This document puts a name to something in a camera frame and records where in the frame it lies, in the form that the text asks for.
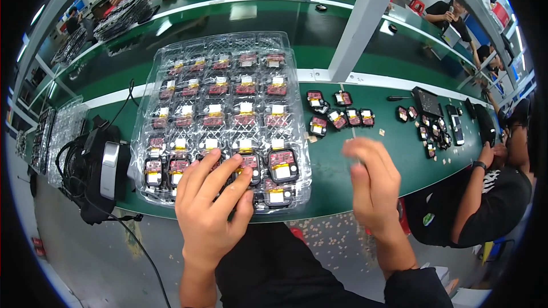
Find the sleeve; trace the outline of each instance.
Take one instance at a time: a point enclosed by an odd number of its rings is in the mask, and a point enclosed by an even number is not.
[[[433,3],[431,6],[426,8],[426,12],[431,15],[443,15],[447,12],[447,3],[444,3],[443,1],[438,1],[436,3]]]
[[[386,281],[384,300],[395,308],[453,307],[434,268],[394,272]]]
[[[509,232],[506,231],[508,226],[513,224],[509,219],[516,216],[521,218],[525,212],[525,208],[521,215],[518,212],[523,206],[520,196],[523,196],[523,192],[516,183],[508,182],[504,186],[491,189],[489,195],[482,198],[476,213],[464,223],[458,245],[471,247],[504,236]]]

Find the screwdriver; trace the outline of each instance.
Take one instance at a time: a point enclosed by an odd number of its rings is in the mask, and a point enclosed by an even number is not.
[[[388,101],[400,101],[401,99],[413,99],[413,97],[389,96],[386,99]]]

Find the black pants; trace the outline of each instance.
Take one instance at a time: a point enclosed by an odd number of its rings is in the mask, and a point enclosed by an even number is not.
[[[250,224],[215,271],[223,307],[307,306],[344,291],[282,222]]]

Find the black wristband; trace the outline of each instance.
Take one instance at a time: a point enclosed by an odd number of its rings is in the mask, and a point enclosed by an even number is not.
[[[483,162],[480,162],[480,161],[474,161],[474,162],[472,162],[472,170],[473,170],[475,167],[482,167],[482,168],[483,168],[483,171],[487,171],[487,166],[486,166],[485,163],[483,163]]]

